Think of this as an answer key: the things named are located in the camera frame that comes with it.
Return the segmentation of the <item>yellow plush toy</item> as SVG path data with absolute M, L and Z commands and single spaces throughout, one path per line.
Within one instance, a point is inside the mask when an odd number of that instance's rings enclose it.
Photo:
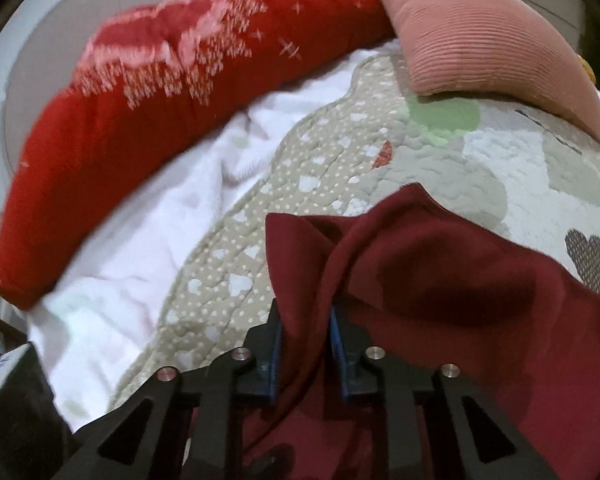
M 585 73 L 588 74 L 588 78 L 591 79 L 592 84 L 594 84 L 594 86 L 596 85 L 596 76 L 594 74 L 594 70 L 592 69 L 591 65 L 588 64 L 588 61 L 585 58 L 582 58 L 582 56 L 579 55 L 580 58 L 580 62 L 582 64 L 583 69 L 585 70 Z

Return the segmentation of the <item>white fluffy blanket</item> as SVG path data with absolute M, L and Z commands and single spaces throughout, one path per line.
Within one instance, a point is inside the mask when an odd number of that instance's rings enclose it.
M 27 315 L 58 412 L 71 429 L 106 413 L 123 373 L 151 340 L 190 252 L 265 174 L 297 122 L 342 98 L 354 69 L 390 40 L 356 50 L 238 110 L 125 200 Z

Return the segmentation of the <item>round grey headboard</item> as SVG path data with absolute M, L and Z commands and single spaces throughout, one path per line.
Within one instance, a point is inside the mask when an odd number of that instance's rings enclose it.
M 46 103 L 71 79 L 87 41 L 107 18 L 162 0 L 60 0 L 20 49 L 7 78 L 1 139 L 7 171 L 17 169 L 23 143 Z

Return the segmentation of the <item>dark red small sweater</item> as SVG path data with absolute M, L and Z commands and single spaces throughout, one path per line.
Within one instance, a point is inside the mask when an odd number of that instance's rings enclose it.
M 293 479 L 369 479 L 370 415 L 324 384 L 329 311 L 430 370 L 457 365 L 563 479 L 600 479 L 600 294 L 550 257 L 410 184 L 358 217 L 265 220 L 283 324 L 279 392 L 246 417 L 246 462 L 283 448 Z

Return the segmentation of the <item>pink ribbed cushion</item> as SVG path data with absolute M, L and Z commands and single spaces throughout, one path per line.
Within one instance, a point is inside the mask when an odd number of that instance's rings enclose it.
M 600 98 L 580 56 L 521 0 L 381 0 L 413 90 L 502 94 L 600 144 Z

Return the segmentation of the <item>patchwork quilted bedspread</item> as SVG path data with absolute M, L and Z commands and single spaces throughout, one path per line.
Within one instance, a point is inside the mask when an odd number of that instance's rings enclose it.
M 600 144 L 500 96 L 421 98 L 404 58 L 378 54 L 355 67 L 341 99 L 291 129 L 265 176 L 189 254 L 111 405 L 159 367 L 209 364 L 266 320 L 268 214 L 355 217 L 411 183 L 600 294 Z

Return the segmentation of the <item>long red patterned bolster pillow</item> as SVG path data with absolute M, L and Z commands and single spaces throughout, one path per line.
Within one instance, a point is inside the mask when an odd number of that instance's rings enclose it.
M 164 0 L 110 18 L 24 142 L 0 226 L 0 295 L 33 308 L 172 158 L 259 96 L 392 33 L 380 0 Z

